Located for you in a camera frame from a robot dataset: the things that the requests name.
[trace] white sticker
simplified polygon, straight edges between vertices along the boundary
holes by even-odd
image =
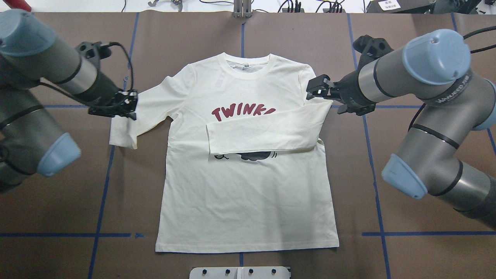
[[[382,10],[394,10],[401,8],[397,0],[386,0],[378,3]]]

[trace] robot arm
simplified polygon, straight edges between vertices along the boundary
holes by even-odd
[[[70,135],[28,91],[43,84],[42,77],[87,105],[90,114],[136,119],[136,91],[117,88],[99,71],[112,45],[119,44],[85,42],[75,50],[26,11],[0,14],[0,192],[36,172],[52,176],[80,156]]]
[[[326,75],[309,81],[308,98],[343,105],[338,113],[363,115],[375,104],[414,94],[425,108],[411,125],[382,176],[405,194],[429,193],[463,215],[496,229],[496,179],[454,157],[471,130],[496,123],[496,86],[470,69],[463,38],[442,29],[393,51],[384,39],[362,36],[358,69],[339,82]]]

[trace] shirt neckline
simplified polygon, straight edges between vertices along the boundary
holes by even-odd
[[[270,69],[274,66],[276,57],[273,54],[269,54],[265,57],[259,57],[259,58],[242,58],[242,57],[236,57],[236,56],[231,56],[229,54],[221,53],[217,56],[219,64],[221,68],[226,71],[228,74],[240,78],[240,79],[256,79],[259,78],[263,75],[265,75],[267,72],[270,71]],[[263,68],[256,72],[240,72],[232,69],[227,61],[239,63],[239,64],[263,64],[267,63]]]

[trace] white plastic bracket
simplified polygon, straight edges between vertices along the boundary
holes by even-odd
[[[234,17],[251,17],[251,0],[234,0]]]
[[[194,268],[189,279],[291,279],[286,267]]]

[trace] shirt hem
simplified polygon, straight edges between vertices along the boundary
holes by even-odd
[[[172,252],[172,253],[193,253],[193,254],[222,254],[222,253],[240,253],[240,252],[266,252],[266,251],[285,251],[285,250],[302,250],[302,249],[322,249],[339,247],[339,240],[326,242],[293,242],[277,244],[256,244],[256,245],[176,245],[176,244],[159,244],[155,245],[155,252]]]

